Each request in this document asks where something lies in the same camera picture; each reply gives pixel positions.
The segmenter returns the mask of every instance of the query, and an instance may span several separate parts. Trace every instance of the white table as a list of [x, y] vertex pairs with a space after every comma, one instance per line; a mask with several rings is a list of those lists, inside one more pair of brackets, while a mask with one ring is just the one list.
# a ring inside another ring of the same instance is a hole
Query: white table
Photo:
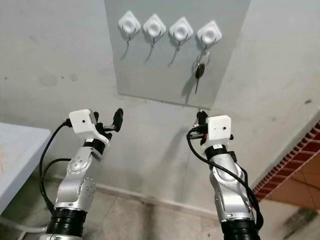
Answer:
[[39, 163], [48, 129], [0, 122], [0, 215]]

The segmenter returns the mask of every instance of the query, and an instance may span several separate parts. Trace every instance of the concrete wall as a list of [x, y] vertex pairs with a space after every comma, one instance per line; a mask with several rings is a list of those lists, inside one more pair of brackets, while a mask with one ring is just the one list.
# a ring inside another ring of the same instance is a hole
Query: concrete wall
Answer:
[[[210, 112], [232, 117], [250, 183], [319, 111], [319, 13], [317, 0], [251, 2]], [[0, 121], [54, 130], [70, 111], [92, 108], [107, 123], [120, 107], [99, 182], [212, 210], [208, 167], [185, 140], [197, 109], [117, 94], [103, 0], [0, 2]], [[65, 129], [47, 160], [80, 144]]]

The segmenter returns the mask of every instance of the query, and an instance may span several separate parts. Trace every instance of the white adhesive hook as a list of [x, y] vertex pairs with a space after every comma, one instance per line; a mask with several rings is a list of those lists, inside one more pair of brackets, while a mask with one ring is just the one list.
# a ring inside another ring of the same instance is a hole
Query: white adhesive hook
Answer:
[[169, 33], [177, 42], [176, 50], [179, 51], [181, 44], [185, 43], [193, 36], [194, 30], [183, 16], [170, 27]]
[[204, 45], [205, 52], [222, 38], [222, 33], [213, 20], [200, 28], [196, 35]]
[[132, 37], [141, 29], [138, 19], [130, 10], [120, 18], [118, 25], [128, 37], [127, 44], [131, 43]]
[[143, 30], [152, 39], [152, 48], [155, 48], [156, 41], [161, 38], [167, 28], [157, 14], [153, 14], [143, 25]]

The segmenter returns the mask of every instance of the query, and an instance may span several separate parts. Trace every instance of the gray panel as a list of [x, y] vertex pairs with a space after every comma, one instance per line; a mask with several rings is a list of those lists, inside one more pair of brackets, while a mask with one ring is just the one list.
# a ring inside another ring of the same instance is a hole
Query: gray panel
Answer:
[[[118, 93], [211, 108], [249, 4], [250, 0], [105, 0]], [[163, 20], [167, 32], [152, 51], [151, 41], [142, 30], [126, 49], [127, 39], [118, 27], [118, 20], [127, 10], [135, 14], [141, 27], [154, 13]], [[168, 31], [182, 16], [191, 24], [194, 35], [175, 55], [176, 43]], [[196, 33], [210, 20], [217, 22], [222, 39], [210, 49], [211, 61], [195, 94], [192, 65], [203, 51]]]

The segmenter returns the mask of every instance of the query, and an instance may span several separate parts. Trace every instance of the key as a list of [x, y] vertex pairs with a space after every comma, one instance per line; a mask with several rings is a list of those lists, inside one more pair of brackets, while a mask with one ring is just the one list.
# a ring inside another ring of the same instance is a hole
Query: key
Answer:
[[195, 94], [197, 93], [197, 90], [198, 90], [199, 79], [204, 74], [205, 68], [206, 68], [206, 65], [204, 63], [200, 63], [196, 68], [196, 71], [195, 71], [196, 86], [195, 86], [195, 92], [194, 92]]

